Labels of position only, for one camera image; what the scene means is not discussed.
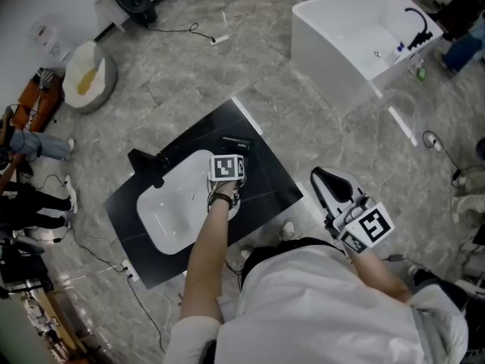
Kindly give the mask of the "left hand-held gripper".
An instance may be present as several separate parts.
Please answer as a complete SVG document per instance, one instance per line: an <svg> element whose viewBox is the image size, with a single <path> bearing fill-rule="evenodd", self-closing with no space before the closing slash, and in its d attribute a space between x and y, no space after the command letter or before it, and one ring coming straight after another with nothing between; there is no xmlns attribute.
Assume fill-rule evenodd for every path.
<svg viewBox="0 0 485 364"><path fill-rule="evenodd" d="M242 155L213 155L209 160L208 179L212 182L246 181L245 159Z"/></svg>

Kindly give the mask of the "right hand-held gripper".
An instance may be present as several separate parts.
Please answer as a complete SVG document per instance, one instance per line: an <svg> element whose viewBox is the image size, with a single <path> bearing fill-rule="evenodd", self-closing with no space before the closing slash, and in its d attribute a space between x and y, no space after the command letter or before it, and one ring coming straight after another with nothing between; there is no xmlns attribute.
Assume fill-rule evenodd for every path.
<svg viewBox="0 0 485 364"><path fill-rule="evenodd" d="M383 203L361 188L358 179L335 168L316 167L310 174L324 220L331 236L360 254L373 248L395 229Z"/></svg>

